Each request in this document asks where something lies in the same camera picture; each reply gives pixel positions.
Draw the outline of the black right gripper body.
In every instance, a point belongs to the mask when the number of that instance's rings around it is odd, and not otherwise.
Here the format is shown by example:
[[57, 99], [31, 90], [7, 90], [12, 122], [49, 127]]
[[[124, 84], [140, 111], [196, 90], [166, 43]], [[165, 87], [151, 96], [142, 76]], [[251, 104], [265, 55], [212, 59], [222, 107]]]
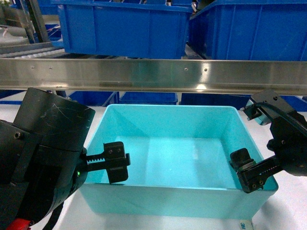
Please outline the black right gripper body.
[[307, 175], [307, 137], [282, 117], [273, 119], [273, 139], [267, 148], [275, 153], [279, 166], [294, 176]]

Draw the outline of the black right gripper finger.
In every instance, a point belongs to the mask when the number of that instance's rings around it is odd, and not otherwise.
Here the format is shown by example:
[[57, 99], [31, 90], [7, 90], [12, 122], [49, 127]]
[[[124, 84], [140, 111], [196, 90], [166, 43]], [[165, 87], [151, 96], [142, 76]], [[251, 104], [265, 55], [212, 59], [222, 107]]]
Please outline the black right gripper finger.
[[242, 148], [232, 152], [230, 154], [229, 163], [237, 173], [256, 164], [254, 159], [250, 157], [249, 151], [246, 148]]
[[252, 193], [260, 188], [263, 189], [267, 179], [282, 170], [277, 157], [272, 156], [250, 168], [237, 172], [237, 176], [243, 191]]

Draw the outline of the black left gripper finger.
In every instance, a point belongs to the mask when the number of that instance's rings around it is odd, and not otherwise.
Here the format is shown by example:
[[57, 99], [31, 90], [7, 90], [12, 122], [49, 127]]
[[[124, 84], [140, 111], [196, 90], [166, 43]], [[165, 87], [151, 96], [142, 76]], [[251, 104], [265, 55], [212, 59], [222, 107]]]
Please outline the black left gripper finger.
[[94, 164], [125, 161], [125, 150], [123, 142], [116, 141], [104, 143], [103, 148], [103, 152], [100, 154], [86, 156], [87, 163]]
[[124, 156], [111, 157], [104, 153], [86, 157], [87, 170], [100, 171], [106, 170], [108, 182], [110, 184], [126, 181], [129, 177], [128, 166], [130, 166], [130, 154]]

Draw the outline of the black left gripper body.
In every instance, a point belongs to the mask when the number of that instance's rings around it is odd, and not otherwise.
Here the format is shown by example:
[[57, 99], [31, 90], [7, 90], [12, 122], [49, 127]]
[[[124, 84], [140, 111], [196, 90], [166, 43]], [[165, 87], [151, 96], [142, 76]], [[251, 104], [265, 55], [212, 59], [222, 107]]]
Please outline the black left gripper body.
[[86, 132], [0, 123], [0, 225], [27, 228], [63, 204], [87, 177]]

